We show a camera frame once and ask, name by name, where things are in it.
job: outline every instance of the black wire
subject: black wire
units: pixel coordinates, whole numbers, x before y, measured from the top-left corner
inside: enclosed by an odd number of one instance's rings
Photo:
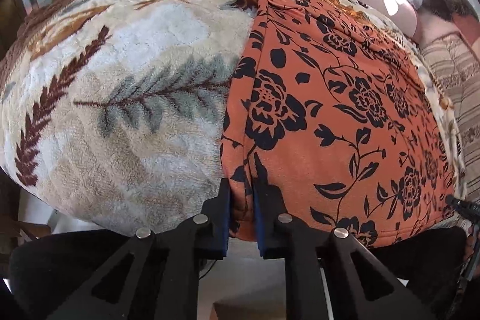
[[[207,270],[207,272],[198,279],[199,281],[200,281],[203,277],[205,277],[205,276],[210,272],[210,270],[213,269],[213,266],[215,265],[216,262],[217,262],[217,260],[215,260],[215,262],[212,263],[212,265],[211,265],[210,268]]]

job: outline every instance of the silver screw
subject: silver screw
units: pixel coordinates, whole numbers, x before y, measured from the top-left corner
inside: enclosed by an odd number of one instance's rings
[[[204,214],[198,214],[193,218],[195,224],[205,224],[208,221],[208,216]]]
[[[148,228],[139,228],[137,229],[137,232],[135,232],[135,236],[137,236],[139,239],[145,239],[151,234],[152,231],[150,231]]]
[[[340,239],[345,239],[348,237],[349,232],[345,228],[335,228],[333,231],[333,234]]]
[[[293,220],[293,217],[288,213],[282,213],[278,215],[278,221],[280,221],[281,223],[284,223],[284,224],[291,223],[292,220]]]

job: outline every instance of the orange blanket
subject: orange blanket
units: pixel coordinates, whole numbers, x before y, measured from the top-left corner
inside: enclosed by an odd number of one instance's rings
[[[221,145],[239,238],[254,239],[251,178],[310,226],[367,247],[442,219],[452,172],[407,53],[331,0],[259,0]]]

